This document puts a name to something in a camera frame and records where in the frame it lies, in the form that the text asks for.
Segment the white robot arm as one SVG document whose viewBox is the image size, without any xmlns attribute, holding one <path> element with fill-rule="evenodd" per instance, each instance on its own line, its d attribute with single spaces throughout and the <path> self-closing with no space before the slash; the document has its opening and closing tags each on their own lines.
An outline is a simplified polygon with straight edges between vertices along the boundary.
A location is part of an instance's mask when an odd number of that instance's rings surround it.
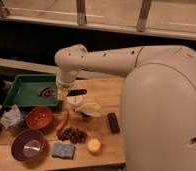
<svg viewBox="0 0 196 171">
<path fill-rule="evenodd" d="M 80 70 L 125 78 L 120 122 L 126 171 L 196 171 L 196 51 L 178 45 L 55 54 L 56 84 L 73 86 Z"/>
</svg>

